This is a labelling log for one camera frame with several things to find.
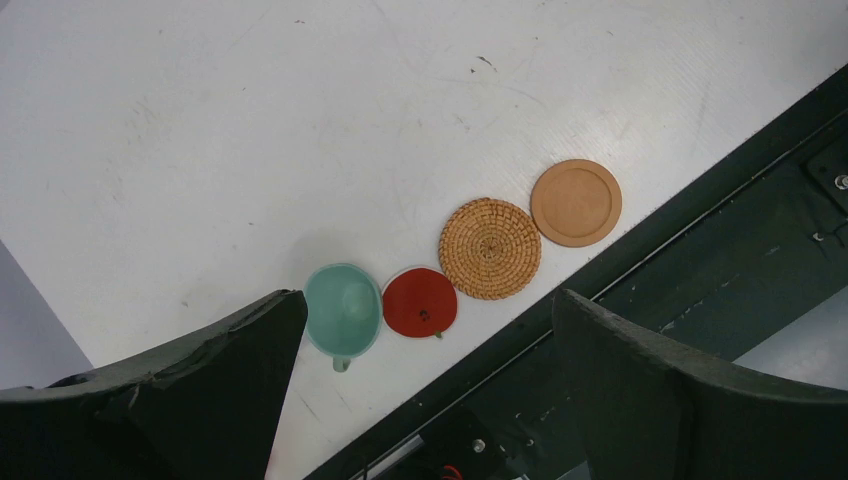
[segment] tan coaster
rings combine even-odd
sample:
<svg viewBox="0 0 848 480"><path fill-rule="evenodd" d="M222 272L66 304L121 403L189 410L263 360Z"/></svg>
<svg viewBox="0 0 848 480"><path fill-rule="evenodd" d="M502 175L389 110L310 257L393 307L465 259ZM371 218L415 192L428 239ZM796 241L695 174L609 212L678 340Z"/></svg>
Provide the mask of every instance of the tan coaster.
<svg viewBox="0 0 848 480"><path fill-rule="evenodd" d="M621 216L621 188L606 168L566 160L539 177L530 198L539 231L566 247L585 247L606 237Z"/></svg>
<svg viewBox="0 0 848 480"><path fill-rule="evenodd" d="M539 268L542 240L530 216L502 200L480 198L451 215L439 240L445 276L465 294L506 298Z"/></svg>

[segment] table surface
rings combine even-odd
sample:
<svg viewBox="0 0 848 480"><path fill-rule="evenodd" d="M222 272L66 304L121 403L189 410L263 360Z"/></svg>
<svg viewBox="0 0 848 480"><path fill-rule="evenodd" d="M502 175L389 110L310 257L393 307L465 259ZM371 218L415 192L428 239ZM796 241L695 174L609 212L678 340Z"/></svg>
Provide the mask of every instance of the table surface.
<svg viewBox="0 0 848 480"><path fill-rule="evenodd" d="M0 238L95 366L317 267L438 265L444 222L528 209L567 158L617 177L601 243L384 328L349 372L304 340L270 479L298 479L848 62L845 0L12 0Z"/></svg>

